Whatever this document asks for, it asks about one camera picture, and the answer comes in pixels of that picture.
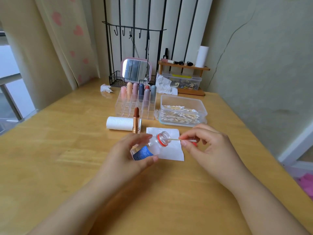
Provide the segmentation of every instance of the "acrylic lipstick organizer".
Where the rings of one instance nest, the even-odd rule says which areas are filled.
[[[131,95],[131,98],[128,99],[127,96],[122,98],[121,92],[119,92],[119,96],[115,104],[115,115],[118,117],[133,118],[135,108],[138,107],[141,119],[154,120],[156,97],[154,101],[151,100],[151,94],[149,101],[139,100],[139,95],[137,95],[137,98],[135,99],[133,99],[133,95]]]

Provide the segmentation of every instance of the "blue bottle label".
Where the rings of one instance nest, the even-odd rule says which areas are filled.
[[[153,156],[153,154],[149,151],[147,146],[144,146],[138,152],[133,155],[133,159],[135,161],[145,159],[146,157]]]

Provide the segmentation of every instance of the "clear plastic bottle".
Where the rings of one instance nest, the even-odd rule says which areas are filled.
[[[162,149],[171,142],[170,138],[168,132],[163,131],[162,133],[153,136],[148,144],[141,144],[132,148],[131,156],[134,160],[142,160],[153,155],[157,156],[162,152]]]

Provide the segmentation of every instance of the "left hand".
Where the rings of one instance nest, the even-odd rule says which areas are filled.
[[[144,169],[157,162],[158,156],[150,156],[143,160],[135,161],[130,153],[134,145],[146,144],[151,137],[151,134],[146,133],[130,133],[118,141],[111,148],[104,164],[94,178],[98,185],[105,184],[106,188],[118,190]]]

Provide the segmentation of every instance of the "white baseboard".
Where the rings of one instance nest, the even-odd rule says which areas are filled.
[[[292,177],[301,177],[306,173],[313,175],[313,162],[296,161],[292,166],[284,166]]]
[[[313,145],[313,122],[278,157],[283,166],[293,165]]]

